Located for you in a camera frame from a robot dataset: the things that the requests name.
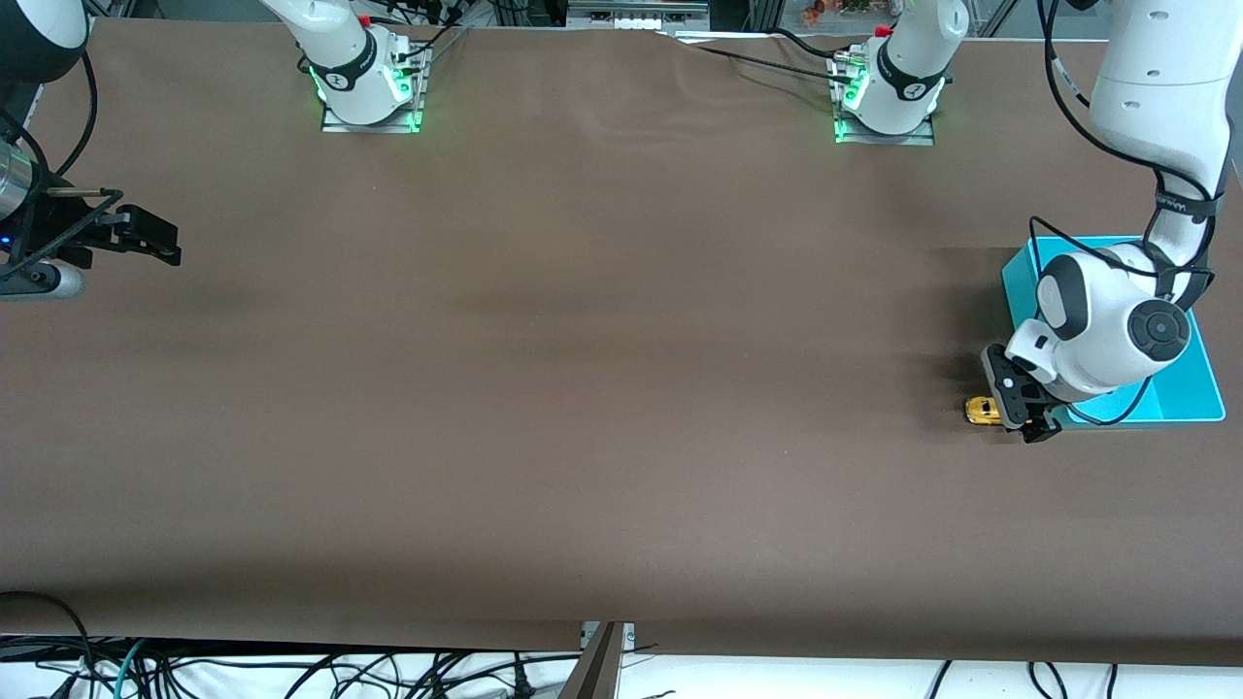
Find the grey support beam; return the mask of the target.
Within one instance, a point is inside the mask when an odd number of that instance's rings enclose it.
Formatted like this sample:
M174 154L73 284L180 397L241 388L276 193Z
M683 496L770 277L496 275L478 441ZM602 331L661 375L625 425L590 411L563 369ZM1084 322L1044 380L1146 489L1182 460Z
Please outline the grey support beam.
M617 699L624 637L617 619L603 623L556 699Z

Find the teal plastic bin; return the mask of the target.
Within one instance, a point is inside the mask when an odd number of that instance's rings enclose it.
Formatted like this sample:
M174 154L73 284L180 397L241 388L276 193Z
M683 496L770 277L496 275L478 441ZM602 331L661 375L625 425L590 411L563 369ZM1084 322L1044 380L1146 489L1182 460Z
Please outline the teal plastic bin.
M1058 236L1038 236L1024 243L1001 269L1001 284L1009 305L1012 326L1037 313L1037 275L1052 257L1076 248ZM1190 423L1216 423L1226 419L1226 403L1218 388L1209 353L1206 350L1195 312L1190 318L1190 345L1185 353L1151 377L1147 388L1141 382L1120 386L1115 392L1075 404L1084 415L1098 420L1112 419L1132 403L1135 409L1114 424L1114 429L1154 429Z

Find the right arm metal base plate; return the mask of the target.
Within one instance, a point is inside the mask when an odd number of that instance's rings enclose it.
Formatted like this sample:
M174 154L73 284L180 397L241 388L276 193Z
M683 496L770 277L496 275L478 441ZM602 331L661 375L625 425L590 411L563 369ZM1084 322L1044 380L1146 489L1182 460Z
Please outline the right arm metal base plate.
M319 132L323 133L358 133L358 134L416 134L421 131L423 108L429 88L429 76L434 51L428 50L418 53L414 58L404 58L394 70L389 83L398 92L400 103L394 104L392 114L385 119L378 119L370 124L353 124L341 119L328 107L327 97L322 85L316 83L317 98L322 106L319 116Z

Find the colourful background items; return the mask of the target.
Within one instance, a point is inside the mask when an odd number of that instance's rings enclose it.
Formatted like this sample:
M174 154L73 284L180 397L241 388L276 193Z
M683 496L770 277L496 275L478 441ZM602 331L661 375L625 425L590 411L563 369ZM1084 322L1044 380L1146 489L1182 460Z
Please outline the colourful background items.
M888 0L800 0L803 2L799 16L807 27L814 27L823 21L842 17L861 17L868 12L874 12L876 2L888 6Z

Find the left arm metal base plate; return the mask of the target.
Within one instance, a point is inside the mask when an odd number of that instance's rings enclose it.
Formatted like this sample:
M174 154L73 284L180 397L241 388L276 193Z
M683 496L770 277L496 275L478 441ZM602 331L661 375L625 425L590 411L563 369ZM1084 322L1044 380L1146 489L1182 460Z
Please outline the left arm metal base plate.
M846 80L846 83L835 83L830 88L835 142L839 146L935 146L935 127L931 114L937 106L936 101L931 103L929 114L924 116L919 127L904 134L885 134L871 129L861 123L861 119L858 119L853 107L856 107L861 96L865 95L870 80L864 67L864 53L856 49L861 49L861 45L851 45L849 51L835 51L830 58L824 60L827 73Z

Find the white power strip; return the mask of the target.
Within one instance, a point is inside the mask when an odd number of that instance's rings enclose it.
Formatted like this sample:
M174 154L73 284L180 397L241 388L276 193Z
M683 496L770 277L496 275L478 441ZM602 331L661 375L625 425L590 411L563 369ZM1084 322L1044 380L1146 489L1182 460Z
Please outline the white power strip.
M709 0L566 0L568 29L709 31Z

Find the small metal table bracket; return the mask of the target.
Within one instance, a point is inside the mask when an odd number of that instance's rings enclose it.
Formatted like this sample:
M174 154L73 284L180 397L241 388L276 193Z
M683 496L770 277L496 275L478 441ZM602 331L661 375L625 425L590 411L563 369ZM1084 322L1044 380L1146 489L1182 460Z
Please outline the small metal table bracket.
M599 619L585 619L579 628L579 648L585 650L590 646L590 641L595 633L603 628L604 623ZM624 641L622 641L622 650L624 653L634 653L638 648L638 634L635 632L635 626L631 622L619 622L619 631Z

